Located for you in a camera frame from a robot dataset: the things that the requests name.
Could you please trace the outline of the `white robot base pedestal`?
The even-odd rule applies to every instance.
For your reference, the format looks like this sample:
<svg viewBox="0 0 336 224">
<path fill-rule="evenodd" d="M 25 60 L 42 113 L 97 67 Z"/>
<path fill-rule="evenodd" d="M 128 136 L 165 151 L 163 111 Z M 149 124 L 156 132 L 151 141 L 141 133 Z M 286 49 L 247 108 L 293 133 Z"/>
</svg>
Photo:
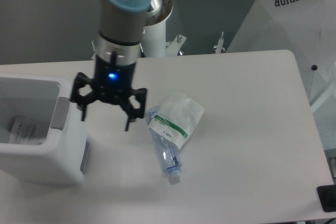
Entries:
<svg viewBox="0 0 336 224">
<path fill-rule="evenodd" d="M 140 44 L 146 58 L 165 56 L 166 21 L 173 10 L 173 0 L 151 0 Z"/>
</svg>

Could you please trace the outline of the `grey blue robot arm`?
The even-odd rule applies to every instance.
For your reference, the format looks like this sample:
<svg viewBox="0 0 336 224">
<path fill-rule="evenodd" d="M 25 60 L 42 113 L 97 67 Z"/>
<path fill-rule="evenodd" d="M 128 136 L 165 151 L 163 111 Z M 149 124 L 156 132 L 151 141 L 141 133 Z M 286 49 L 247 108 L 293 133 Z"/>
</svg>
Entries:
<svg viewBox="0 0 336 224">
<path fill-rule="evenodd" d="M 132 87 L 141 37 L 152 0 L 100 0 L 101 18 L 94 75 L 79 72 L 70 101 L 85 118 L 87 106 L 95 101 L 118 105 L 127 122 L 144 117 L 147 89 Z"/>
</svg>

